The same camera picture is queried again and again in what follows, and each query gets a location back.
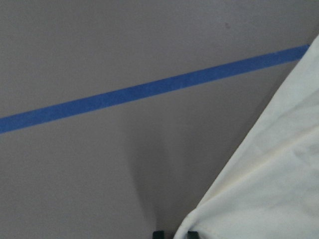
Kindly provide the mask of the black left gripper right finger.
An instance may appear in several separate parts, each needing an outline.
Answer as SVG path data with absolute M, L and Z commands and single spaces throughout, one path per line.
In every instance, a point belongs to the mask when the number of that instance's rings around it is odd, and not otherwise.
M 187 239 L 199 239 L 199 233 L 196 231 L 188 231 Z

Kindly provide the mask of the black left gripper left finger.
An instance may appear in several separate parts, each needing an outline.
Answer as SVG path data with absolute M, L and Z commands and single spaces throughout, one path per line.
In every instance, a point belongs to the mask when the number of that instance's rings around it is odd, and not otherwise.
M 164 231 L 154 231 L 152 239 L 164 239 Z

